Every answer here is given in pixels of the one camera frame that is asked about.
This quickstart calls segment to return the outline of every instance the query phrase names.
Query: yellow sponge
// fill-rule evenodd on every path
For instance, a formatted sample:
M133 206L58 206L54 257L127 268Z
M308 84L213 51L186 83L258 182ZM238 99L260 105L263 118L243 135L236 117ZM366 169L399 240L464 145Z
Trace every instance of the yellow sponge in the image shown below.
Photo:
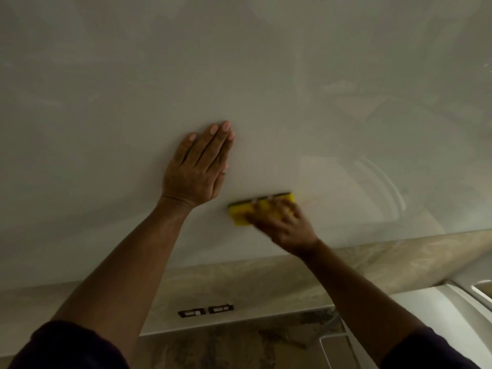
M288 199L291 202L294 201L294 195L292 193L281 193L268 197L256 198L256 201L263 207L265 210L271 210L270 203L268 202L268 198L283 198ZM245 218L244 214L246 212L253 212L253 204L251 203L251 199L248 201L241 201L237 203L230 204L229 207L229 215L234 220L234 225L251 225Z

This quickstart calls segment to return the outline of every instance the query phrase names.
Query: ceiling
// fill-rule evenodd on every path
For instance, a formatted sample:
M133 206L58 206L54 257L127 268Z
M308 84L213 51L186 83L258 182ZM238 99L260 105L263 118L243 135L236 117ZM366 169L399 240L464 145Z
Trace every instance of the ceiling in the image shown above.
M293 191L337 247L492 228L492 0L0 0L0 288L82 279L181 137L236 133L183 267L282 254L227 204Z

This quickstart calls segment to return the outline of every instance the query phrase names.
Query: beige marble panel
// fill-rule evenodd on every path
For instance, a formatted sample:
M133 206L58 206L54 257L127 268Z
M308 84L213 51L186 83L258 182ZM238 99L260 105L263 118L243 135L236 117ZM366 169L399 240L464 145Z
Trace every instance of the beige marble panel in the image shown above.
M492 230L338 248L336 253L385 292L431 286L492 249ZM15 353L77 283L0 293L0 356ZM177 311L233 303L235 310L181 319ZM142 334L229 323L332 304L292 256L172 269L164 274Z

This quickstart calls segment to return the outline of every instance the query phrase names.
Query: sleeve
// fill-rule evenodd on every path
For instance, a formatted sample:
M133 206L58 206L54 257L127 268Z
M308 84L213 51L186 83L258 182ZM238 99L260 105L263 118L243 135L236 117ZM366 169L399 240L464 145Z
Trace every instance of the sleeve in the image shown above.
M418 329L397 344L381 362L381 369L480 369L434 330Z
M129 366L109 341L94 331L67 321L50 321L31 336L14 357L9 369L128 369Z

